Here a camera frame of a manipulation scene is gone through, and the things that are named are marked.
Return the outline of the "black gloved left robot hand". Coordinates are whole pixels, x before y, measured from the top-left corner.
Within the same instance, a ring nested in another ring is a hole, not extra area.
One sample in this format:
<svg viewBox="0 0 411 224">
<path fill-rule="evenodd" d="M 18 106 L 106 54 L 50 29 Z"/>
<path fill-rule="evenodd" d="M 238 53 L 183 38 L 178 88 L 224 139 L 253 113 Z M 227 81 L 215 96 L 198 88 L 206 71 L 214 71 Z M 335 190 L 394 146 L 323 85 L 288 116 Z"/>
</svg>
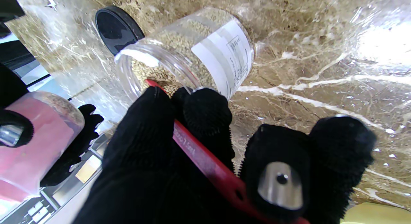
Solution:
<svg viewBox="0 0 411 224">
<path fill-rule="evenodd" d="M 260 224 L 235 208 L 173 140 L 179 120 L 232 173 L 228 100 L 212 89 L 171 97 L 148 87 L 110 140 L 102 170 L 74 224 Z M 376 135 L 350 116 L 326 117 L 311 132 L 267 123 L 249 139 L 240 179 L 252 206 L 277 224 L 338 224 L 372 156 Z M 300 176 L 303 207 L 272 204 L 258 191 L 273 162 Z"/>
</svg>

